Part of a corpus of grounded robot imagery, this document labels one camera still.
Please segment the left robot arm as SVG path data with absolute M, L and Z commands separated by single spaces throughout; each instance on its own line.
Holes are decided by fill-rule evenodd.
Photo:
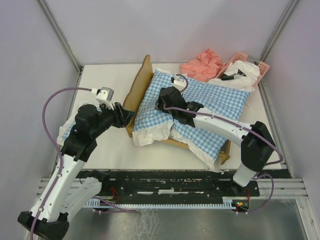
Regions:
M 103 105 L 82 105 L 75 115 L 75 125 L 64 140 L 55 168 L 38 202 L 29 211 L 19 214 L 17 221 L 29 232 L 45 240 L 61 240 L 70 223 L 95 195 L 106 195 L 111 189 L 109 176 L 92 170 L 71 195 L 68 194 L 76 176 L 97 147 L 96 139 L 110 127 L 125 128 L 135 113 L 119 102 L 112 109 Z

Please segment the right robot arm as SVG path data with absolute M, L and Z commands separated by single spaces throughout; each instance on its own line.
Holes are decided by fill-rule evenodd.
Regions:
M 277 149 L 264 123 L 247 124 L 223 117 L 198 102 L 185 101 L 174 86 L 160 90 L 155 109 L 170 114 L 182 125 L 217 134 L 240 147 L 241 164 L 229 183 L 231 193 L 236 196 L 247 191 L 248 183 L 263 170 Z

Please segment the wooden pet bed frame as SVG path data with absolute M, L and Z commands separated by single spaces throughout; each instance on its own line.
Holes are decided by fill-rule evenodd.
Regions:
M 151 56 L 147 54 L 144 57 L 142 65 L 137 72 L 134 81 L 131 85 L 130 91 L 124 99 L 123 106 L 125 109 L 138 112 L 139 106 L 145 96 L 146 90 L 148 89 L 150 82 L 154 76 L 153 66 L 151 62 Z M 129 124 L 126 126 L 126 131 L 130 138 L 133 138 L 133 129 L 135 124 L 136 114 L 130 120 Z M 178 148 L 190 150 L 188 145 L 179 141 L 176 141 L 172 138 L 161 140 L 161 142 L 176 146 Z M 230 148 L 231 141 L 227 140 L 220 150 L 217 159 L 221 160 L 223 165 L 227 160 L 230 159 Z

